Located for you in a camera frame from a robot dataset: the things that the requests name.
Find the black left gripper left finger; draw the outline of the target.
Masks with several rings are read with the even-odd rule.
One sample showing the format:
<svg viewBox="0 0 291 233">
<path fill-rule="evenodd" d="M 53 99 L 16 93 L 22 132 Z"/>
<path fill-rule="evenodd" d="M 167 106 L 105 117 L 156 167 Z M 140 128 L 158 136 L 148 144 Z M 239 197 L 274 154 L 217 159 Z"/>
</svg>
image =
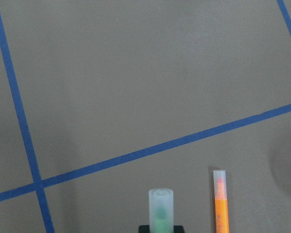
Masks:
<svg viewBox="0 0 291 233">
<path fill-rule="evenodd" d="M 149 225 L 140 225 L 138 227 L 138 233 L 150 233 L 150 226 Z"/>
</svg>

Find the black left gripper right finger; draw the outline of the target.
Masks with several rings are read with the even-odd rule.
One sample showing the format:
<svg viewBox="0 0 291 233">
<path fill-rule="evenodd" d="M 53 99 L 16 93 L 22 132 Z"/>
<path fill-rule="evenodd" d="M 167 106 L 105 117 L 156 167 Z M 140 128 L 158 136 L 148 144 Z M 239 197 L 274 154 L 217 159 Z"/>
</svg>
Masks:
<svg viewBox="0 0 291 233">
<path fill-rule="evenodd" d="M 174 225 L 173 233 L 185 233 L 184 227 L 181 225 Z"/>
</svg>

